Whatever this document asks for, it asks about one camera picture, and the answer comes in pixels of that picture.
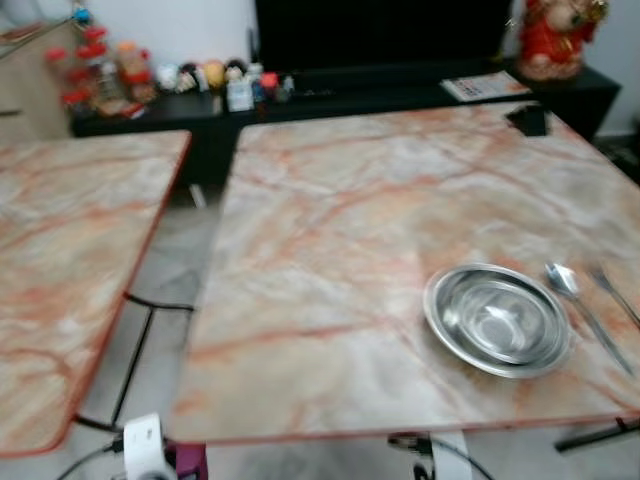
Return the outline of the black low tv cabinet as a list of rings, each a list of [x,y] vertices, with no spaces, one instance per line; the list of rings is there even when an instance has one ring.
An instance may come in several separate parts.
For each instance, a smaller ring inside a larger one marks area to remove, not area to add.
[[[513,96],[513,101],[539,102],[588,141],[594,140],[622,90],[620,83],[590,67],[568,81],[531,83],[529,88],[529,92]],[[284,104],[270,102],[264,108],[234,113],[216,113],[211,93],[174,93],[157,97],[137,118],[95,116],[76,119],[70,123],[70,132],[76,138],[84,138],[188,131],[191,142],[187,159],[180,166],[179,184],[223,186],[229,177],[239,132],[247,125],[457,108],[458,105],[460,100],[454,99],[439,84],[301,95]]]

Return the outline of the stainless steel fork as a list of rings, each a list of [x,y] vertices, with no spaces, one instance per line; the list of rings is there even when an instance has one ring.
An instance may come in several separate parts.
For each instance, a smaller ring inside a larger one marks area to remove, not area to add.
[[[613,300],[616,301],[618,305],[626,311],[626,314],[631,317],[632,323],[635,324],[636,328],[640,328],[640,317],[639,314],[637,314],[636,308],[632,306],[632,303],[628,301],[616,287],[614,287],[611,279],[609,279],[607,273],[605,273],[603,266],[591,265],[588,269],[588,274],[590,278],[603,289],[603,291],[611,294]]]

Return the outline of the black television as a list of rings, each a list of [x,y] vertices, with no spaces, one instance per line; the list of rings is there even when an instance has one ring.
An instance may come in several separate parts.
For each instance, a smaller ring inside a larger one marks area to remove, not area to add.
[[[271,70],[489,58],[515,0],[255,0]]]

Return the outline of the printed booklet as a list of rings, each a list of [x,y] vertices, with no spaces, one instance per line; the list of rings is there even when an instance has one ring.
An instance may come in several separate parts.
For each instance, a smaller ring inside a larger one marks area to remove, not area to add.
[[[520,96],[532,92],[531,88],[518,81],[506,70],[484,74],[484,76],[443,79],[440,82],[440,87],[461,102],[504,99],[504,97]]]

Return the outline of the small dark doll figurine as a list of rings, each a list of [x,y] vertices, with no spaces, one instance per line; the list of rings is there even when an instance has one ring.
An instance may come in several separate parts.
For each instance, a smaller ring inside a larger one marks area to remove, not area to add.
[[[195,63],[186,63],[180,65],[177,76],[175,76],[175,93],[186,93],[189,91],[204,90],[204,81],[202,81],[202,69],[200,65]]]

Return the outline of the orange doll figurine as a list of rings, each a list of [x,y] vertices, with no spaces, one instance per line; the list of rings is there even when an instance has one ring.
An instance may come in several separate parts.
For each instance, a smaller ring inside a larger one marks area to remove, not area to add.
[[[119,77],[129,100],[147,104],[156,99],[157,91],[150,67],[150,52],[131,41],[115,47]]]

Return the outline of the black metal table foot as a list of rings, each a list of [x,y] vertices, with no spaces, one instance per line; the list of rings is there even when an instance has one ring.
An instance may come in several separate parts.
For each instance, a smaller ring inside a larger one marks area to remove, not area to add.
[[[609,440],[620,439],[621,436],[637,433],[639,429],[639,419],[614,419],[614,424],[611,428],[590,431],[590,433],[558,440],[558,442],[554,444],[554,449],[556,449],[557,453],[577,451],[577,449],[589,447],[589,445],[609,442]]]

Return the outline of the beige wooden cabinet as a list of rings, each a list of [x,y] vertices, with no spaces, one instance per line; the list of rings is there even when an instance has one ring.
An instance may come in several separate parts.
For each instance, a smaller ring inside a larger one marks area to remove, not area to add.
[[[72,137],[58,83],[46,68],[47,50],[76,46],[70,20],[45,26],[10,47],[0,47],[0,145]]]

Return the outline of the small yellow doll figurine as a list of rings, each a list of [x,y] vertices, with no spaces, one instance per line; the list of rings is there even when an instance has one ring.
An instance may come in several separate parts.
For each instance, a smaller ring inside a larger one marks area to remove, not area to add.
[[[210,91],[224,90],[227,84],[227,68],[218,60],[206,61],[201,65],[202,73]]]

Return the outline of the black metal table frame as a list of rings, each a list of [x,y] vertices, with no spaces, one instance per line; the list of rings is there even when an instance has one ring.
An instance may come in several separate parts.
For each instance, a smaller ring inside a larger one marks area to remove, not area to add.
[[[154,302],[145,300],[145,298],[138,297],[136,294],[129,292],[125,292],[124,297],[125,301],[146,308],[147,314],[145,320],[143,320],[141,333],[138,335],[136,344],[134,344],[131,362],[129,362],[128,369],[125,370],[122,385],[120,385],[119,396],[116,397],[113,411],[111,411],[110,421],[102,422],[91,419],[91,417],[84,416],[82,413],[76,413],[76,415],[72,417],[73,425],[100,431],[100,433],[120,433],[120,431],[122,431],[122,428],[119,426],[119,421],[122,420],[125,402],[127,402],[129,393],[131,393],[134,375],[136,375],[137,367],[140,365],[142,353],[145,352],[148,334],[150,334],[151,326],[154,324],[157,312],[179,311],[186,312],[188,316],[191,316],[197,311],[195,306],[187,305],[187,303]]]

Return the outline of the small white doll figurine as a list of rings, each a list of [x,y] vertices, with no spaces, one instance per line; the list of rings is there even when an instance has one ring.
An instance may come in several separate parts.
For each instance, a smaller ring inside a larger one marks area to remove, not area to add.
[[[154,83],[160,91],[173,93],[178,91],[180,68],[178,65],[163,64],[154,68]]]

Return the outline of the purple stool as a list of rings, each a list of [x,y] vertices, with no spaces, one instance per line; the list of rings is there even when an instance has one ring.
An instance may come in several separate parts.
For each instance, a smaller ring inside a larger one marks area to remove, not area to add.
[[[170,443],[166,445],[165,461],[178,480],[210,479],[205,444]]]

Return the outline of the red hanging lantern ornament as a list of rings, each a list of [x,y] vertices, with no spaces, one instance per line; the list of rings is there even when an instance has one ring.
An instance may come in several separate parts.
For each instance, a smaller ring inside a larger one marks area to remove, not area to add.
[[[74,44],[47,49],[44,65],[58,87],[64,109],[73,118],[87,118],[97,111],[97,84],[108,51],[104,42],[106,29],[96,26],[84,0],[69,1],[70,23],[76,28]]]

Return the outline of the stainless steel spoon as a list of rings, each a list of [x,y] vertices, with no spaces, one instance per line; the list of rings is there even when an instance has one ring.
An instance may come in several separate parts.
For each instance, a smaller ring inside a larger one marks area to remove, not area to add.
[[[631,378],[635,378],[636,372],[634,366],[632,366],[631,362],[623,355],[622,349],[617,346],[611,334],[608,333],[608,330],[605,329],[598,320],[598,317],[595,316],[594,312],[591,311],[590,308],[586,306],[585,301],[582,300],[581,291],[579,285],[577,285],[573,270],[567,268],[567,266],[557,264],[557,262],[549,262],[549,264],[545,266],[545,270],[547,270],[545,275],[547,275],[550,288],[552,288],[554,292],[561,294],[561,296],[566,297],[567,300],[576,307],[576,310],[580,312],[586,323],[590,326],[595,338],[611,353],[613,360],[616,361]]]

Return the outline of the round stainless steel bowl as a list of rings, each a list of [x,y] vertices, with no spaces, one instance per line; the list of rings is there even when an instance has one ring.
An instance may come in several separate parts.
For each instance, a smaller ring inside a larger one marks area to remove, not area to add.
[[[539,378],[571,356],[566,311],[520,271],[484,262],[454,266],[431,276],[421,302],[429,332],[449,352],[499,378]]]

